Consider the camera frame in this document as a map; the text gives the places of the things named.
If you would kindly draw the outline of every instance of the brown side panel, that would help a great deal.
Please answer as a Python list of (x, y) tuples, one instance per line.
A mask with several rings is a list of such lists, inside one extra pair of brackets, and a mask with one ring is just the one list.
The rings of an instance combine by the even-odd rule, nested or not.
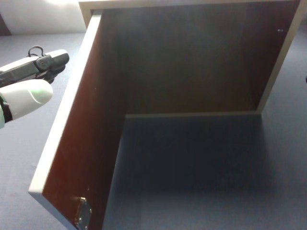
[(8, 27), (6, 26), (1, 14), (0, 14), (0, 36), (9, 36), (11, 32), (9, 31)]
[(242, 52), (257, 107), (288, 33), (299, 1), (249, 3)]
[(73, 224), (87, 198), (89, 230), (102, 228), (126, 106), (113, 17), (103, 18), (43, 191)]

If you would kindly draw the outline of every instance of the wooden cabinet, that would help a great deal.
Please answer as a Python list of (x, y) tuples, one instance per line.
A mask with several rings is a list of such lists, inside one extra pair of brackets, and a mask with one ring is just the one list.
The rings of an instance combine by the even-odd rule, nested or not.
[(29, 193), (67, 228), (100, 230), (125, 118), (260, 114), (306, 6), (81, 1), (87, 32)]

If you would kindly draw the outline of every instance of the metal bracket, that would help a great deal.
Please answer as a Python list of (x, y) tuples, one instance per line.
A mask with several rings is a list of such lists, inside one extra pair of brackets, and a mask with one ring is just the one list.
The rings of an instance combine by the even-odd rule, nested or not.
[(87, 202), (86, 198), (81, 197), (75, 221), (78, 230), (88, 230), (91, 214), (92, 208), (90, 204)]

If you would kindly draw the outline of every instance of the white wall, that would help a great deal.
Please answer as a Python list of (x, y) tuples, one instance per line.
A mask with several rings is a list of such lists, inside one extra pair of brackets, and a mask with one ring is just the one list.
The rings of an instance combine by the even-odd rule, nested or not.
[(83, 33), (78, 0), (0, 0), (12, 35)]

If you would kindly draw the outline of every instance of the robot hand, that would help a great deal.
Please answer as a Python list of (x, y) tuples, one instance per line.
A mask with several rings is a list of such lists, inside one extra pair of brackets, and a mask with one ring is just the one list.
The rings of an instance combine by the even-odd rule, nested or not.
[[(42, 55), (31, 54), (39, 48)], [(51, 83), (65, 69), (65, 50), (44, 54), (39, 46), (28, 57), (0, 68), (0, 128), (46, 104), (53, 95)]]

